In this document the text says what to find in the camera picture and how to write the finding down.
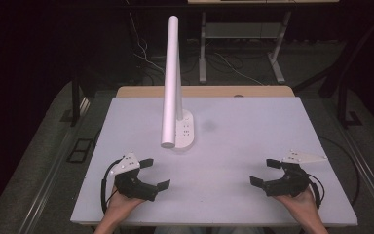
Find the person's left hand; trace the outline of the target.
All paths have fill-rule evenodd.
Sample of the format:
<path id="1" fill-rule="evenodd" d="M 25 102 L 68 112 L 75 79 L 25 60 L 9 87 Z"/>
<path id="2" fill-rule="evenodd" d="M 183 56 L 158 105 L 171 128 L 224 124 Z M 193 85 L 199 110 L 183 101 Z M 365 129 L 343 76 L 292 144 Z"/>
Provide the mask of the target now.
<path id="1" fill-rule="evenodd" d="M 110 217 L 125 219 L 142 203 L 142 199 L 129 198 L 120 194 L 118 189 L 114 187 L 105 214 Z"/>

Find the white desk lamp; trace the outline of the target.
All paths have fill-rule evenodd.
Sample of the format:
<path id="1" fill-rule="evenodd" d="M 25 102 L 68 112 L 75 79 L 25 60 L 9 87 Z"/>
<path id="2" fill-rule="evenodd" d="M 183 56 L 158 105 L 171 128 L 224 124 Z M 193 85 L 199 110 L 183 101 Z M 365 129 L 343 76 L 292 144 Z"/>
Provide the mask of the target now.
<path id="1" fill-rule="evenodd" d="M 168 41 L 164 87 L 161 146 L 185 150 L 195 139 L 194 116 L 182 106 L 181 71 L 178 43 L 179 19 L 168 19 Z"/>

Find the person's right hand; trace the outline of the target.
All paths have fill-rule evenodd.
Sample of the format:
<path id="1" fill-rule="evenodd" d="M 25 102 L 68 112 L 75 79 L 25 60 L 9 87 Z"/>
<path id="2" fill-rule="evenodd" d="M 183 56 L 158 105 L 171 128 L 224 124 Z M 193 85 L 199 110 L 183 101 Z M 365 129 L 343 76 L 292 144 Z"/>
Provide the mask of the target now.
<path id="1" fill-rule="evenodd" d="M 275 196 L 275 199 L 281 202 L 290 212 L 293 218 L 298 221 L 308 220 L 318 216 L 318 209 L 315 197 L 310 188 L 307 188 L 299 195 L 292 197 L 290 195 Z"/>

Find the white metal desk frame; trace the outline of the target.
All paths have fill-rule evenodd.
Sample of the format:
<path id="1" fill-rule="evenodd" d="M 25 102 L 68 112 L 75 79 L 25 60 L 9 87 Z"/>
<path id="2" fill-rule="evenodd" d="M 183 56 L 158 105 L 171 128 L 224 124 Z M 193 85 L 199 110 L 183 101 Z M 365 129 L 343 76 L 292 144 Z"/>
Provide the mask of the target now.
<path id="1" fill-rule="evenodd" d="M 339 0 L 188 0 L 189 6 L 196 7 L 226 7 L 244 8 L 250 10 L 263 7 L 273 7 L 278 9 L 284 7 L 281 20 L 273 22 L 209 22 L 206 20 L 208 10 L 201 12 L 201 35 L 200 35 L 200 55 L 199 55 L 199 82 L 207 82 L 206 72 L 206 40 L 207 39 L 273 39 L 275 48 L 267 54 L 267 59 L 279 84 L 284 84 L 285 79 L 281 72 L 278 56 L 284 40 L 286 30 L 292 12 L 299 6 L 319 6 L 336 4 Z"/>

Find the black floor frame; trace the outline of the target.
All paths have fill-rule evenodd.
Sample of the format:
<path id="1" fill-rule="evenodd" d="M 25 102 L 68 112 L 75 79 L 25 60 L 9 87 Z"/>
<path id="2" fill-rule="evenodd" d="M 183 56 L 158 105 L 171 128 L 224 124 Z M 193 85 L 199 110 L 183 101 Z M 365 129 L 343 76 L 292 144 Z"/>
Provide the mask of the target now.
<path id="1" fill-rule="evenodd" d="M 91 138 L 78 138 L 66 158 L 68 163 L 81 164 L 87 159 L 93 140 Z"/>

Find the black metal stand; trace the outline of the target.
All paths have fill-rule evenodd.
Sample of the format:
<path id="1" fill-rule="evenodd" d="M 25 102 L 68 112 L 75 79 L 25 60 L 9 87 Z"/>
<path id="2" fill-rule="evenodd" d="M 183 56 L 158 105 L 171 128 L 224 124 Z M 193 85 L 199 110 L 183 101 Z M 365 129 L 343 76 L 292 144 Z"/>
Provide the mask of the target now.
<path id="1" fill-rule="evenodd" d="M 74 127 L 80 118 L 80 86 L 79 78 L 75 76 L 71 81 L 72 87 L 72 121 L 71 126 Z"/>
<path id="2" fill-rule="evenodd" d="M 362 28 L 357 27 L 355 29 L 342 50 L 341 55 L 333 64 L 292 88 L 294 93 L 299 93 L 314 83 L 323 80 L 318 94 L 322 98 L 331 98 L 335 92 L 338 92 L 337 120 L 344 128 L 359 124 L 359 120 L 354 114 L 352 114 L 351 120 L 347 119 L 347 95 L 349 87 L 347 73 L 373 32 L 374 17 Z"/>

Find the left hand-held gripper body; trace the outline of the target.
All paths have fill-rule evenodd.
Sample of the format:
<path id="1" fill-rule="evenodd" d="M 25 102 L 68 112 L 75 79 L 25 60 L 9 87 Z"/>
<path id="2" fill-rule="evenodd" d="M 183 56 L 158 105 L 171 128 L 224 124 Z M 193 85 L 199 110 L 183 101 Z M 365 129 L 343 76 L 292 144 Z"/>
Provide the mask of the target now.
<path id="1" fill-rule="evenodd" d="M 114 185 L 120 194 L 129 198 L 154 201 L 159 192 L 157 185 L 144 183 L 138 178 L 141 170 L 139 162 L 135 154 L 129 152 L 109 170 L 109 174 L 114 176 Z"/>

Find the metal floor rail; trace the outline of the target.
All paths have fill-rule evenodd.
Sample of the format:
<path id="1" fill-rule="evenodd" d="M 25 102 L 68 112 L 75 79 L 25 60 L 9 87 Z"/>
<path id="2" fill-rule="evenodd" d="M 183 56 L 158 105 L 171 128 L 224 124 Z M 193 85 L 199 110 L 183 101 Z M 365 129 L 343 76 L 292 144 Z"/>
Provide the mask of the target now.
<path id="1" fill-rule="evenodd" d="M 80 115 L 90 106 L 80 97 Z M 72 99 L 57 97 L 28 145 L 11 185 L 19 192 L 19 226 L 15 234 L 31 234 L 56 184 L 59 168 L 76 132 L 72 121 Z"/>
<path id="2" fill-rule="evenodd" d="M 365 126 L 346 129 L 340 126 L 339 132 L 359 175 L 360 188 L 354 194 L 354 201 L 356 204 L 365 203 L 367 199 L 360 192 L 367 192 L 370 195 L 368 201 L 374 204 L 374 129 L 369 130 Z"/>

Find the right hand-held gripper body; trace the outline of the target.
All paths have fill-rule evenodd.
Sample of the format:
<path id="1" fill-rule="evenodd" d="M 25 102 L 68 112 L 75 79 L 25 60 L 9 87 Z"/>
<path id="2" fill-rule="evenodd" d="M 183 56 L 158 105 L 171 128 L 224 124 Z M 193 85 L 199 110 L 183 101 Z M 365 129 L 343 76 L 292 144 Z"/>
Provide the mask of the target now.
<path id="1" fill-rule="evenodd" d="M 279 159 L 283 176 L 276 180 L 265 181 L 264 191 L 267 196 L 290 195 L 295 197 L 311 186 L 317 198 L 323 198 L 324 192 L 319 192 L 317 185 L 312 182 L 315 177 L 307 173 L 304 164 L 324 162 L 326 156 L 306 153 L 290 149 L 286 156 Z"/>

